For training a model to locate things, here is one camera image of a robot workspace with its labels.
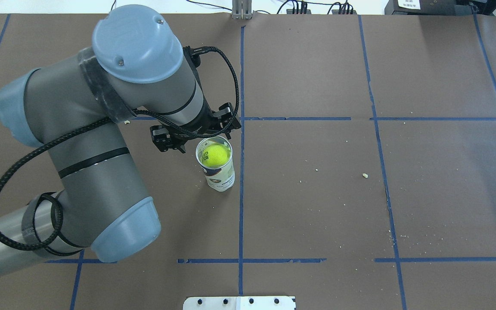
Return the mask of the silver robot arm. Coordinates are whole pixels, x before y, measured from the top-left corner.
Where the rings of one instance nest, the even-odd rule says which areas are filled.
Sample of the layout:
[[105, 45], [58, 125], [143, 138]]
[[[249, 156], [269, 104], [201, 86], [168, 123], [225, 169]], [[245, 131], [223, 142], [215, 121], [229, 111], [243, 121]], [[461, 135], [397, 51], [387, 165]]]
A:
[[240, 129], [239, 102], [220, 49], [182, 46], [160, 13], [137, 4], [99, 20], [90, 47], [3, 87], [0, 121], [33, 151], [0, 177], [0, 194], [45, 152], [64, 189], [0, 218], [0, 277], [85, 248], [113, 263], [150, 245], [159, 216], [118, 124], [155, 118], [154, 145], [185, 152], [189, 140]]

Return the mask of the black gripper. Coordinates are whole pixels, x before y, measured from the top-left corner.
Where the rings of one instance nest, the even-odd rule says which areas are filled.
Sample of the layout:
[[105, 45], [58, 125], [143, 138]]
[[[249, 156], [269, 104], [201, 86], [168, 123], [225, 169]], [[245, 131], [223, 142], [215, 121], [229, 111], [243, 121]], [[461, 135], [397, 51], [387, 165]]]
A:
[[[199, 135], [213, 135], [217, 132], [230, 135], [232, 131], [242, 127], [235, 108], [230, 102], [219, 106], [219, 109], [214, 112], [212, 112], [207, 103], [187, 104], [181, 110], [175, 112], [175, 124], [182, 129]], [[167, 126], [151, 126], [150, 137], [153, 144], [161, 152], [173, 149], [183, 154], [186, 153], [186, 139], [171, 131]]]

